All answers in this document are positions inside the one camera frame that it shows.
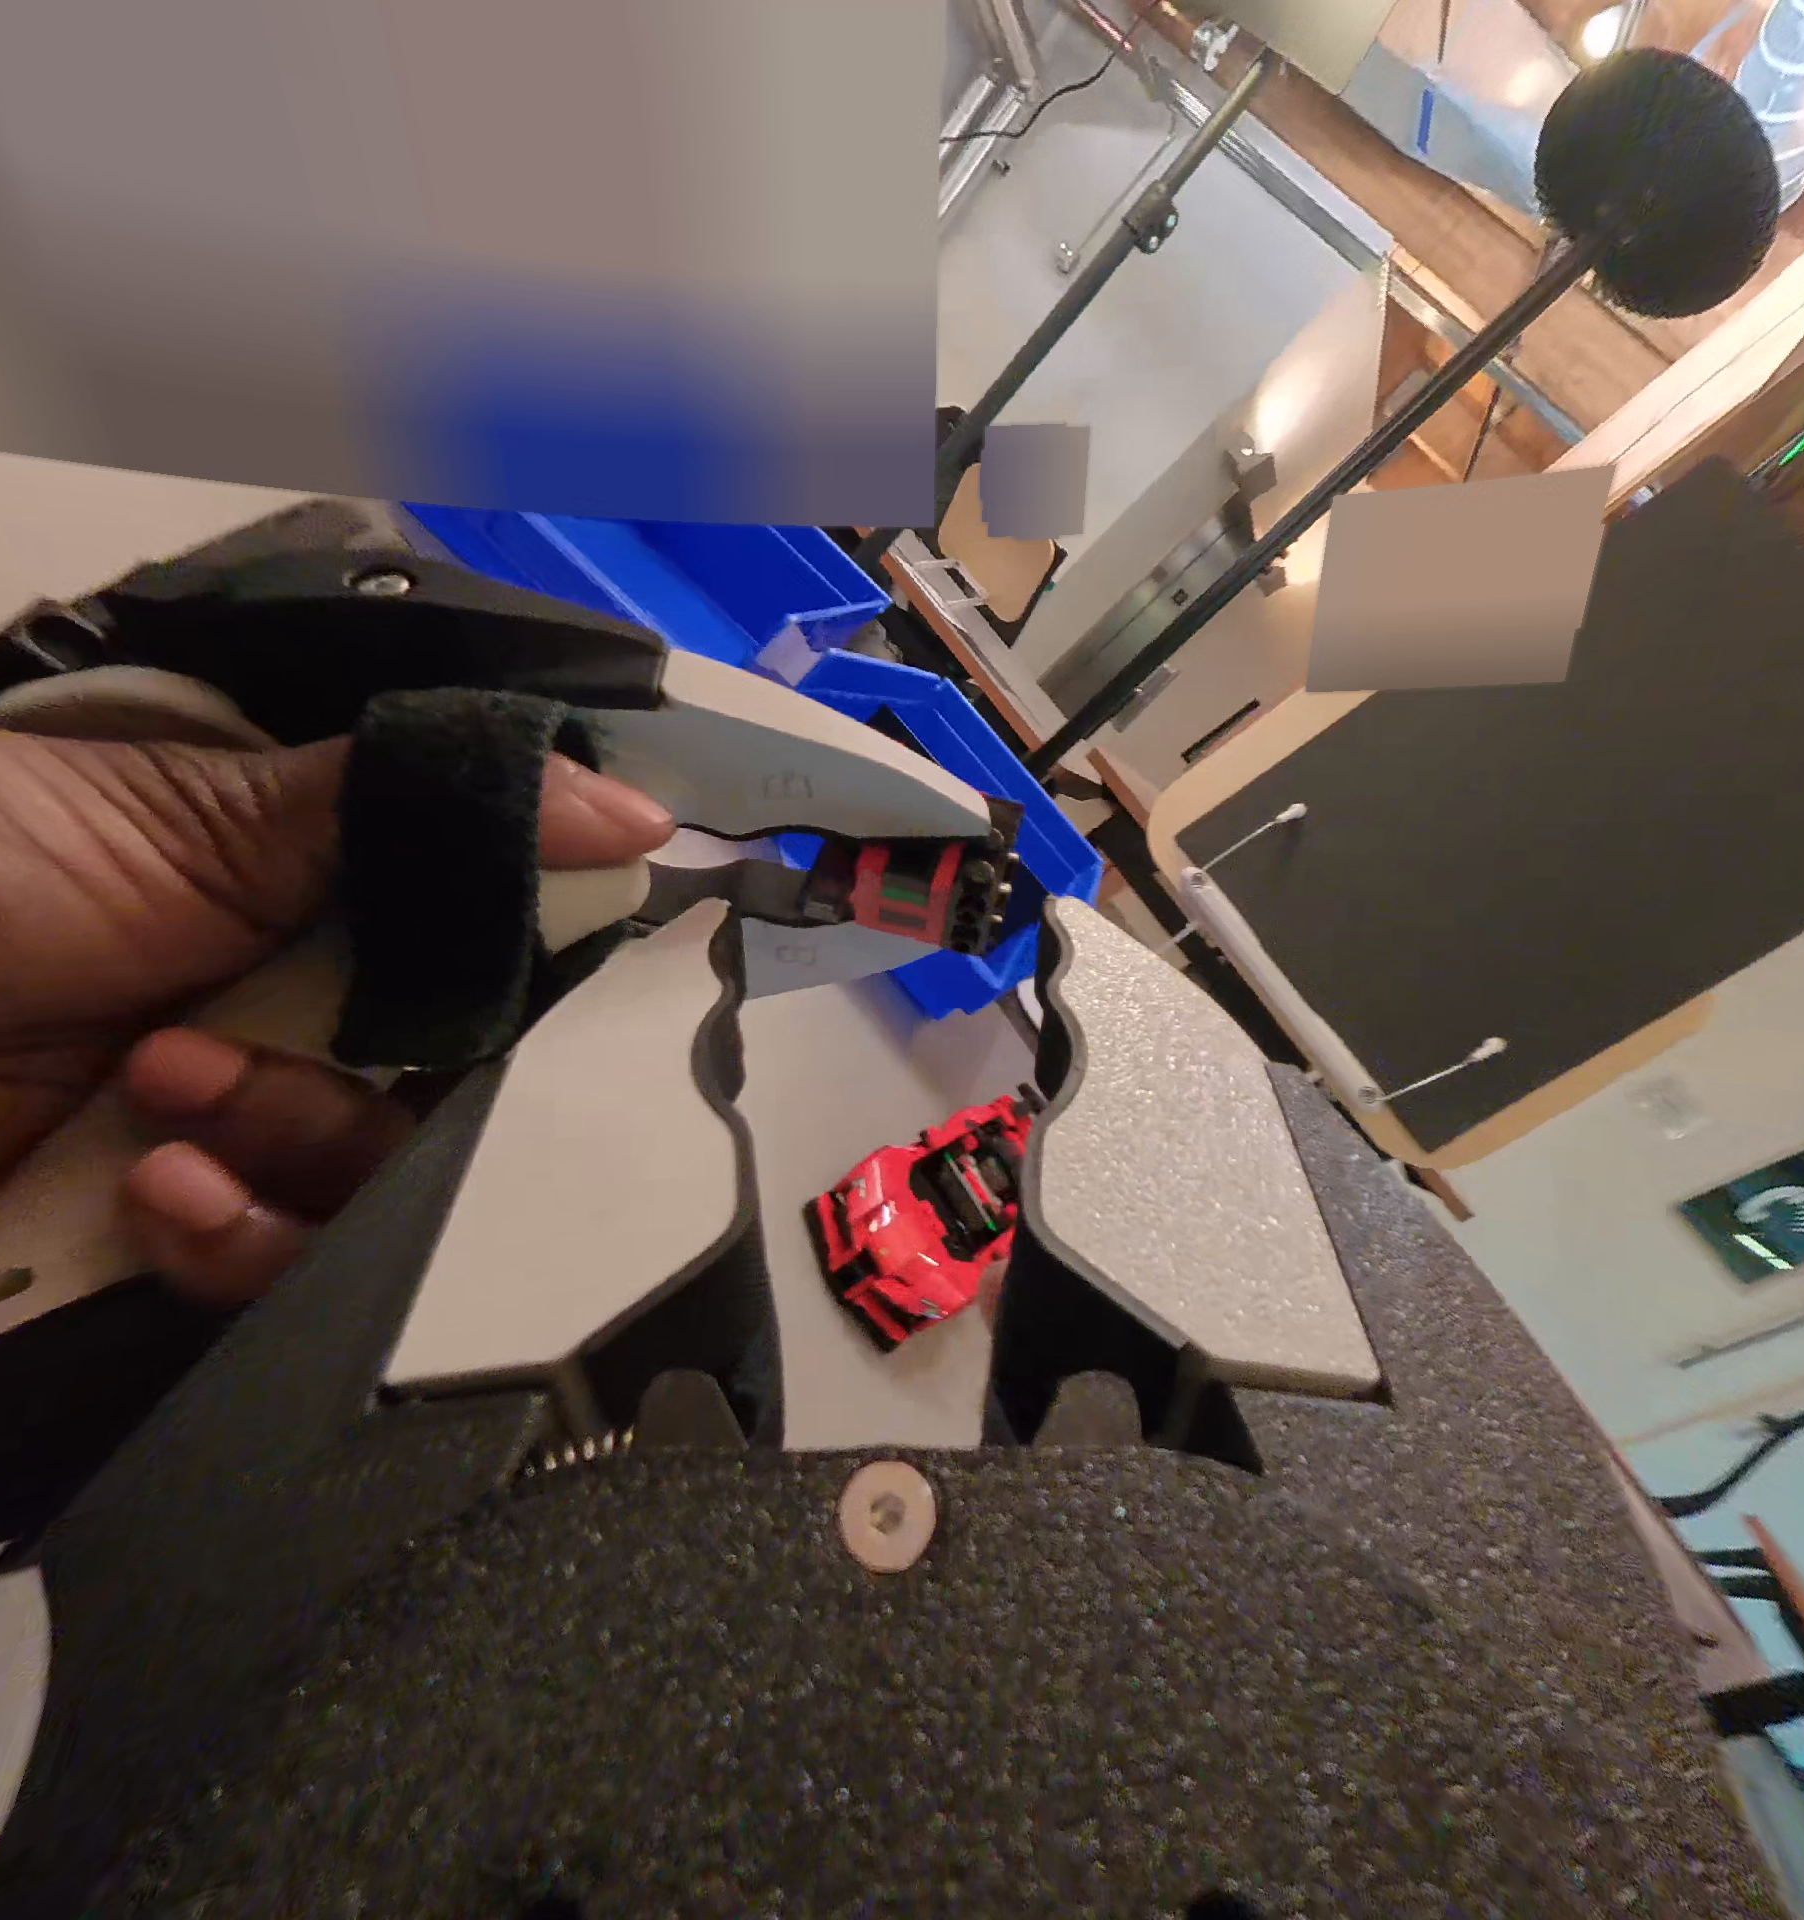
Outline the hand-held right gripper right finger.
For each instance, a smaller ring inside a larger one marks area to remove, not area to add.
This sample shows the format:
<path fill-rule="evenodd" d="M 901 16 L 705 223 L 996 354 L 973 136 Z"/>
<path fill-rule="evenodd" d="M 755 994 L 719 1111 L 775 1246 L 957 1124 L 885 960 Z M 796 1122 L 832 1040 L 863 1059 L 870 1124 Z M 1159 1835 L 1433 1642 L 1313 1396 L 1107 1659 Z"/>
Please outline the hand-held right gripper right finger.
<path fill-rule="evenodd" d="M 1035 1118 L 1012 1239 L 1012 1374 L 1146 1374 L 1378 1402 L 1386 1375 L 1275 1070 L 1182 973 L 1082 900 L 1043 903 Z"/>

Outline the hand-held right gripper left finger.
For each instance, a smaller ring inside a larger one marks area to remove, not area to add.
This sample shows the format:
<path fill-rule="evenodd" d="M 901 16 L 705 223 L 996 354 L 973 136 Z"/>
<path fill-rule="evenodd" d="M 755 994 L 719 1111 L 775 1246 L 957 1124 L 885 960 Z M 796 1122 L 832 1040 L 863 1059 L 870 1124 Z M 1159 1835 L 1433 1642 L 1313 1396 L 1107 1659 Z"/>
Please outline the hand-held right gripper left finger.
<path fill-rule="evenodd" d="M 667 1374 L 760 1425 L 760 1199 L 737 1111 L 743 933 L 703 900 L 620 947 L 507 1059 L 386 1391 L 546 1392 L 632 1430 Z"/>

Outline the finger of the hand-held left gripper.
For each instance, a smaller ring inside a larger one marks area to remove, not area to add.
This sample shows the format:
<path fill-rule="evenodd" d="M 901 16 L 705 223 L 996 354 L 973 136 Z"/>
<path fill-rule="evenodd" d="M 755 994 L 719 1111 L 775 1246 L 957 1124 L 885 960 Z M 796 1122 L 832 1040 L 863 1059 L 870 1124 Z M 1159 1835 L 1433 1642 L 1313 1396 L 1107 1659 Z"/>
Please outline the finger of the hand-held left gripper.
<path fill-rule="evenodd" d="M 861 852 L 857 841 L 824 839 L 796 865 L 777 839 L 674 839 L 648 858 L 644 927 L 723 901 L 743 933 L 749 997 L 889 973 L 906 964 L 906 936 L 857 917 Z"/>
<path fill-rule="evenodd" d="M 679 828 L 734 841 L 777 834 L 858 841 L 985 841 L 990 800 L 961 778 L 789 685 L 695 652 L 663 652 L 646 708 L 578 708 L 600 774 Z"/>

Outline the small red black lego subassembly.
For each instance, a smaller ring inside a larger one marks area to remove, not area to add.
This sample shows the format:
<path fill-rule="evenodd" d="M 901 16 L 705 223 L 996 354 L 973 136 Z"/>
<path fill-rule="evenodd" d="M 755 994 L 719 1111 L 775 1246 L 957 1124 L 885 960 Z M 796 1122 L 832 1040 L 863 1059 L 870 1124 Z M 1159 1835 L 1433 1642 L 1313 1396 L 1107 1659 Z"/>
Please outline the small red black lego subassembly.
<path fill-rule="evenodd" d="M 817 925 L 985 956 L 999 940 L 1019 871 L 1016 849 L 996 831 L 966 841 L 825 838 L 796 900 Z"/>

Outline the red lego sports car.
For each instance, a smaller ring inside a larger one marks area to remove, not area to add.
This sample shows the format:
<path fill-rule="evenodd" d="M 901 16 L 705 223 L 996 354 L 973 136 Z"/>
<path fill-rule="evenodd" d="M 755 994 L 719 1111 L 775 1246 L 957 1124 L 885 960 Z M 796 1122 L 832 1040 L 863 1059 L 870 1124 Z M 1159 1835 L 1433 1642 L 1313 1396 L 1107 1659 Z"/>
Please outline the red lego sports car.
<path fill-rule="evenodd" d="M 804 1206 L 824 1283 L 880 1352 L 963 1316 L 1009 1258 L 1043 1107 L 1029 1082 L 966 1105 L 869 1152 Z"/>

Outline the person's left hand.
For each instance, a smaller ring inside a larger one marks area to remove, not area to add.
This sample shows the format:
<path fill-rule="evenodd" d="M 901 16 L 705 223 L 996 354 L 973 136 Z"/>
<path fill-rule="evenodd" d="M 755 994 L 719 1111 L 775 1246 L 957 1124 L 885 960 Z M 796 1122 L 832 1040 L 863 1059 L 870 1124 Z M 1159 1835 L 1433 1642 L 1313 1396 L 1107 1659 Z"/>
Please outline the person's left hand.
<path fill-rule="evenodd" d="M 181 1021 L 329 906 L 350 755 L 0 732 L 0 1185 L 121 1082 L 149 1139 L 123 1213 L 199 1308 L 255 1300 L 415 1124 L 356 1074 Z"/>

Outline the blue plastic storage bin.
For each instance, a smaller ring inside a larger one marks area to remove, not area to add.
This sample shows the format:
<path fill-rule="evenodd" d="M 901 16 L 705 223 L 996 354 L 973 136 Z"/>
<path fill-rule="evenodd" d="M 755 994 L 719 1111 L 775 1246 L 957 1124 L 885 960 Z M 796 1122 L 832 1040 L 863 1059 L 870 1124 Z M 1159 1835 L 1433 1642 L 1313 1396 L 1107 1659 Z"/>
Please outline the blue plastic storage bin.
<path fill-rule="evenodd" d="M 1027 774 L 990 727 L 985 713 L 936 674 L 829 650 L 814 658 L 793 687 L 851 721 L 872 725 L 982 793 L 1010 800 L 1023 811 L 1014 841 L 1019 868 L 988 951 L 936 951 L 889 971 L 914 1011 L 927 1021 L 977 1015 L 1031 979 L 1043 900 L 1096 903 L 1103 883 L 1100 855 L 1063 814 L 1060 805 Z"/>
<path fill-rule="evenodd" d="M 404 503 L 420 541 L 513 588 L 796 682 L 889 611 L 817 526 L 626 522 Z"/>

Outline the tan wooden chair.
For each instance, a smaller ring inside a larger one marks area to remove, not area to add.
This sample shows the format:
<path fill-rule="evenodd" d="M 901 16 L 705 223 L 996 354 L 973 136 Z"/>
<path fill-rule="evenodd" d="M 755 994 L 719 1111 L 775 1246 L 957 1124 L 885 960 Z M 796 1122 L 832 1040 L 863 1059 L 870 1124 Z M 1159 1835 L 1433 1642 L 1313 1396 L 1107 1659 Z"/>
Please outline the tan wooden chair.
<path fill-rule="evenodd" d="M 1066 550 L 1058 541 L 996 536 L 984 515 L 984 467 L 973 464 L 950 495 L 936 526 L 933 545 L 954 563 L 970 603 L 991 630 L 1016 644 L 1023 628 L 1049 591 Z"/>

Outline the white metal pin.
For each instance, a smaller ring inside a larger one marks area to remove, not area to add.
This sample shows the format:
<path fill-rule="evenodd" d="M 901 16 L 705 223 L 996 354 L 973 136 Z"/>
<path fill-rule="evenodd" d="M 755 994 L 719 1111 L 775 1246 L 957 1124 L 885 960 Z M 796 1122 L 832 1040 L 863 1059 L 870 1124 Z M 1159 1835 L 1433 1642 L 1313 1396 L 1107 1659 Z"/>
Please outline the white metal pin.
<path fill-rule="evenodd" d="M 1472 1068 L 1484 1067 L 1484 1063 L 1488 1063 L 1491 1059 L 1503 1056 L 1506 1049 L 1508 1049 L 1508 1041 L 1506 1041 L 1506 1040 L 1503 1040 L 1503 1038 L 1488 1038 L 1488 1040 L 1476 1043 L 1465 1056 L 1462 1056 L 1462 1057 L 1454 1059 L 1452 1063 L 1442 1067 L 1442 1068 L 1436 1068 L 1436 1070 L 1429 1070 L 1429 1073 L 1423 1073 L 1423 1074 L 1419 1074 L 1419 1076 L 1414 1079 L 1414 1080 L 1407 1080 L 1407 1082 L 1400 1082 L 1400 1084 L 1395 1084 L 1395 1087 L 1388 1087 L 1388 1089 L 1378 1087 L 1378 1084 L 1373 1084 L 1371 1080 L 1363 1080 L 1363 1082 L 1360 1082 L 1360 1087 L 1358 1087 L 1358 1091 L 1355 1091 L 1355 1099 L 1358 1099 L 1358 1103 L 1360 1103 L 1362 1107 L 1366 1107 L 1366 1109 L 1376 1109 L 1376 1107 L 1392 1105 L 1397 1099 L 1400 1099 L 1400 1097 L 1406 1097 L 1406 1095 L 1410 1095 L 1410 1093 L 1421 1093 L 1421 1091 L 1433 1089 L 1433 1087 L 1436 1087 L 1436 1084 L 1440 1084 L 1440 1082 L 1445 1082 L 1445 1080 L 1448 1080 L 1448 1079 L 1452 1079 L 1452 1076 L 1456 1076 L 1456 1074 L 1462 1074 L 1462 1073 L 1468 1073 L 1468 1070 L 1472 1070 Z"/>
<path fill-rule="evenodd" d="M 1232 843 L 1224 846 L 1224 848 L 1222 848 L 1220 852 L 1215 852 L 1213 857 L 1209 857 L 1209 858 L 1205 858 L 1205 860 L 1202 860 L 1202 863 L 1193 863 L 1193 865 L 1188 865 L 1188 867 L 1182 867 L 1182 871 L 1181 871 L 1181 882 L 1182 882 L 1185 885 L 1195 885 L 1198 882 L 1199 882 L 1199 883 L 1213 883 L 1213 882 L 1215 882 L 1215 872 L 1219 872 L 1222 867 L 1227 867 L 1231 860 L 1235 860 L 1238 855 L 1247 852 L 1247 849 L 1254 848 L 1256 843 L 1263 841 L 1268 836 L 1279 834 L 1279 831 L 1284 831 L 1284 829 L 1289 829 L 1289 828 L 1299 828 L 1299 825 L 1307 819 L 1307 812 L 1309 812 L 1309 808 L 1307 808 L 1306 803 L 1295 803 L 1295 805 L 1283 808 L 1279 814 L 1275 814 L 1273 819 L 1263 820 L 1262 825 L 1250 829 L 1247 834 L 1242 834 L 1242 836 L 1240 836 L 1238 839 L 1235 839 Z"/>

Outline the black-topped wooden table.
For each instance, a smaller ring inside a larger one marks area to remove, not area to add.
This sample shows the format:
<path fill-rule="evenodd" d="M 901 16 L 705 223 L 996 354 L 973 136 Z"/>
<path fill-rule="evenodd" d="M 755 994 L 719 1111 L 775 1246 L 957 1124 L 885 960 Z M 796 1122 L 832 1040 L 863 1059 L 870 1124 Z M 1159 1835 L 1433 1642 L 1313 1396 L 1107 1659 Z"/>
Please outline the black-topped wooden table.
<path fill-rule="evenodd" d="M 1726 461 L 1604 536 L 1565 682 L 1295 695 L 1161 792 L 1170 883 L 1386 1152 L 1460 1168 L 1804 936 L 1804 529 Z M 1508 1049 L 1392 1105 L 1395 1087 Z"/>

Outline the black tripod stand pole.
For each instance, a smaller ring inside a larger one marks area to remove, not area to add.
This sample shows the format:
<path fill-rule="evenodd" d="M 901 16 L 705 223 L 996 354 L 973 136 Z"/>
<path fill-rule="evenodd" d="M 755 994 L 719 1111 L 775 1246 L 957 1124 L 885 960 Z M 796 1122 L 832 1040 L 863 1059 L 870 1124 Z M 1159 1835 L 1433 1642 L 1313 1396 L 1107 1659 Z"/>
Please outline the black tripod stand pole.
<path fill-rule="evenodd" d="M 1035 369 L 1058 347 L 1066 333 L 1081 322 L 1087 307 L 1100 297 L 1107 281 L 1131 256 L 1157 254 L 1179 227 L 1179 198 L 1203 162 L 1220 149 L 1236 122 L 1247 115 L 1250 102 L 1262 83 L 1280 70 L 1283 59 L 1263 47 L 1250 65 L 1246 78 L 1212 111 L 1193 134 L 1185 149 L 1151 176 L 1135 198 L 1125 204 L 1103 245 L 1094 252 L 1063 288 L 1049 311 L 1033 326 L 1025 343 L 988 385 L 973 407 L 963 414 L 961 427 L 937 444 L 936 484 L 954 489 L 963 472 L 973 465 L 985 442 L 985 429 L 997 420 L 1010 399 L 1020 392 Z"/>

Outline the black fuzzy ball on pole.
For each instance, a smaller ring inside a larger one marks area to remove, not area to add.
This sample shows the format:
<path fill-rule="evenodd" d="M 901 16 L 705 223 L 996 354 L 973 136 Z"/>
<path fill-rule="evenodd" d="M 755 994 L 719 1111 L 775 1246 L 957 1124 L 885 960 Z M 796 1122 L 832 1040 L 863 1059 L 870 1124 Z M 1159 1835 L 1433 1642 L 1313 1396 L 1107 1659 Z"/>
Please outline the black fuzzy ball on pole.
<path fill-rule="evenodd" d="M 1777 158 L 1746 98 L 1705 62 L 1654 47 L 1617 52 L 1562 89 L 1538 134 L 1534 180 L 1548 241 L 1521 293 L 1029 748 L 1020 763 L 1035 780 L 1048 780 L 1106 727 L 1205 623 L 1286 559 L 1340 496 L 1385 467 L 1580 281 L 1592 279 L 1637 319 L 1703 316 L 1751 282 L 1782 213 Z"/>

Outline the dark green wall sign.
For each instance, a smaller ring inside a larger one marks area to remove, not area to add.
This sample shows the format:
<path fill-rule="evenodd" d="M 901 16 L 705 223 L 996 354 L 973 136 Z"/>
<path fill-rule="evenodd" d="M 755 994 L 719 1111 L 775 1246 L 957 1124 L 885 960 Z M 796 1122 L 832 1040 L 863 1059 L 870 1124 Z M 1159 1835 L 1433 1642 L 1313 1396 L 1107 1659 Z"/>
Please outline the dark green wall sign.
<path fill-rule="evenodd" d="M 1804 1147 L 1683 1199 L 1678 1212 L 1735 1284 L 1804 1269 Z"/>

